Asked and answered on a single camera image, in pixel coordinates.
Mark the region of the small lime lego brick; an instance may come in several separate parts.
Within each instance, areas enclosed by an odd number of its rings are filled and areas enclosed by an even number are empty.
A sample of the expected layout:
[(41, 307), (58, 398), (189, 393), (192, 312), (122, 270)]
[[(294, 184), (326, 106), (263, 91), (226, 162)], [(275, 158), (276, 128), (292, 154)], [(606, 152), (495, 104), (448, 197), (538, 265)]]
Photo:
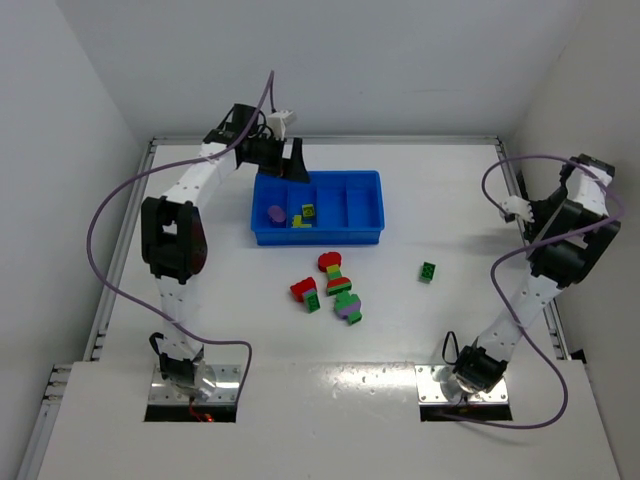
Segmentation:
[(316, 209), (313, 204), (303, 204), (301, 211), (304, 219), (313, 219), (316, 217)]

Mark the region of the purple lego brick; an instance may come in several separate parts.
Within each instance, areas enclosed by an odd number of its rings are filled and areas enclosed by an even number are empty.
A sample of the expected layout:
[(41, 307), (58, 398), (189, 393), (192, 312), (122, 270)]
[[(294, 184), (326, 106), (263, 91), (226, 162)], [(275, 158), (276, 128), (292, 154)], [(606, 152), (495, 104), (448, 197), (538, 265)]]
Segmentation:
[(284, 228), (287, 226), (286, 211), (279, 205), (271, 205), (267, 208), (269, 224), (274, 228)]

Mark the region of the dark green lego brick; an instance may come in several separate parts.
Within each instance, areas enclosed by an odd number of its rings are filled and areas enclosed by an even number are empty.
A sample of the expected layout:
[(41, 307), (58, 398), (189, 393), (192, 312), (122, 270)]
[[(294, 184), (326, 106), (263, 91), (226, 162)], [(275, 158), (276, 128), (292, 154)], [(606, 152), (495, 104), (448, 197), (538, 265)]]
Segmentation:
[(431, 283), (436, 272), (436, 265), (430, 262), (424, 262), (419, 271), (419, 280), (423, 283)]

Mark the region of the long lime lego brick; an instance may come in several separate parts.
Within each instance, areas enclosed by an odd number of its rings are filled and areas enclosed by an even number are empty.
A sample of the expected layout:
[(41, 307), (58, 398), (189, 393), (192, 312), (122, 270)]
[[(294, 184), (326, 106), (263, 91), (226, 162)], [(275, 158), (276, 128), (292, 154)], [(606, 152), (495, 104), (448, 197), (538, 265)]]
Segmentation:
[(311, 228), (312, 224), (305, 222), (301, 215), (294, 215), (292, 219), (293, 228)]

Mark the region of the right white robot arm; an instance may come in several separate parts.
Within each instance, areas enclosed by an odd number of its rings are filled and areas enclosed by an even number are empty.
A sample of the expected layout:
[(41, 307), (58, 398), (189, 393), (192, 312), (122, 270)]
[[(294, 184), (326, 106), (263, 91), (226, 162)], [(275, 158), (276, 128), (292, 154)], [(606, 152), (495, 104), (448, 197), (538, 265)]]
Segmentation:
[(615, 167), (581, 154), (563, 163), (559, 186), (530, 201), (512, 195), (494, 205), (507, 222), (525, 227), (528, 267), (496, 320), (460, 352), (452, 371), (468, 392), (491, 391), (502, 379), (519, 341), (560, 293), (582, 282), (609, 247), (621, 222), (607, 210), (605, 189)]

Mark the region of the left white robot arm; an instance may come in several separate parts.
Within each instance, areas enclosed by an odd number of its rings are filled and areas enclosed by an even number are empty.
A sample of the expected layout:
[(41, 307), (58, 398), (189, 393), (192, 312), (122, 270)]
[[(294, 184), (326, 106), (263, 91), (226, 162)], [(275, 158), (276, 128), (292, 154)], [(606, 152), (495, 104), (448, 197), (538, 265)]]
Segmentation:
[(202, 140), (200, 162), (161, 196), (142, 203), (142, 258), (156, 280), (161, 311), (170, 319), (150, 343), (162, 376), (182, 390), (197, 392), (214, 383), (213, 370), (204, 361), (204, 341), (187, 333), (195, 318), (196, 278), (208, 254), (200, 211), (244, 163), (276, 178), (309, 182), (301, 139), (294, 139), (289, 156), (284, 154), (286, 129), (295, 118), (291, 110), (264, 114), (255, 107), (234, 105)]

